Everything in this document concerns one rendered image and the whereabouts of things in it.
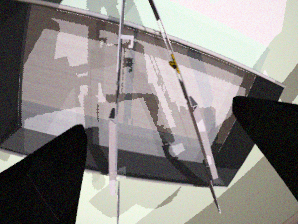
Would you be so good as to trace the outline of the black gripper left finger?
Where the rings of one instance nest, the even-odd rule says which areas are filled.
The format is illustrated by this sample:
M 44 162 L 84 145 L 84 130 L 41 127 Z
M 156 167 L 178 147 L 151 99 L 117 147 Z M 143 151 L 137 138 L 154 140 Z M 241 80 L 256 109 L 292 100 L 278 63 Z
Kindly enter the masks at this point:
M 0 224 L 76 224 L 86 165 L 84 125 L 0 172 Z

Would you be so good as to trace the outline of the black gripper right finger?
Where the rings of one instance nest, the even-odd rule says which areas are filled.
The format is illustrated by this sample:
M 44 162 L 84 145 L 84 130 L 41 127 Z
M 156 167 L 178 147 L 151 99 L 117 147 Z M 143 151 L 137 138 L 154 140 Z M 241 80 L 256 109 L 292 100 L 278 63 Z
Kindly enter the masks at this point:
M 231 112 L 298 201 L 298 104 L 235 96 Z

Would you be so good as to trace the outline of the grey metal roasting tin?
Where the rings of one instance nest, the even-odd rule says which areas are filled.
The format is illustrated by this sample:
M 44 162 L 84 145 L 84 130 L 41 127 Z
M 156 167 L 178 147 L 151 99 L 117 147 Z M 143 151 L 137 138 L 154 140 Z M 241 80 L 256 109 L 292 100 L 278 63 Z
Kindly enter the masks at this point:
M 109 176 L 120 19 L 45 0 L 0 0 L 0 152 L 27 157 L 84 125 L 84 172 Z M 206 167 L 165 32 L 124 20 L 117 177 L 227 189 L 254 143 L 231 112 L 235 96 L 279 100 L 286 85 L 168 35 L 188 96 L 200 108 L 217 179 Z M 206 171 L 205 171 L 206 168 Z

